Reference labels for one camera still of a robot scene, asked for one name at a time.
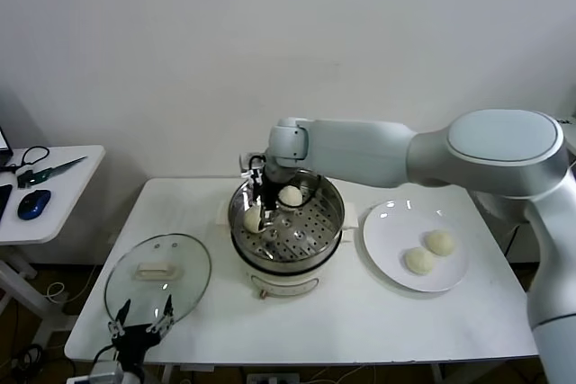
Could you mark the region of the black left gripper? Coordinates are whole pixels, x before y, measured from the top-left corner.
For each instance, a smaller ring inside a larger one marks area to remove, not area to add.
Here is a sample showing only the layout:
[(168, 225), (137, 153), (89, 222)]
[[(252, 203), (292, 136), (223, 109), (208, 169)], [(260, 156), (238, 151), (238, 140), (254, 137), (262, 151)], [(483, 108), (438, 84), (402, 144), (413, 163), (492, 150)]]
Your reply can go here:
[(123, 327), (130, 311), (130, 303), (130, 299), (125, 301), (115, 318), (108, 323), (108, 329), (120, 364), (141, 365), (147, 351), (160, 344), (160, 333), (167, 333), (175, 322), (172, 296), (167, 297), (162, 315), (150, 326), (142, 324)]

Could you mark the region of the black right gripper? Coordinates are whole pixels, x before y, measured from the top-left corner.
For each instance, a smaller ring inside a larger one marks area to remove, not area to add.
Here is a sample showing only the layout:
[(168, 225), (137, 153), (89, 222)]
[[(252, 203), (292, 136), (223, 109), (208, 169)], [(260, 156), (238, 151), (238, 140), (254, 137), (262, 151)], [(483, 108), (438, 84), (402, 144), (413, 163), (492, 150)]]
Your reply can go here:
[(253, 168), (251, 180), (252, 202), (246, 216), (257, 217), (260, 205), (259, 230), (265, 231), (275, 222), (278, 195), (289, 182), (289, 170), (282, 167)]

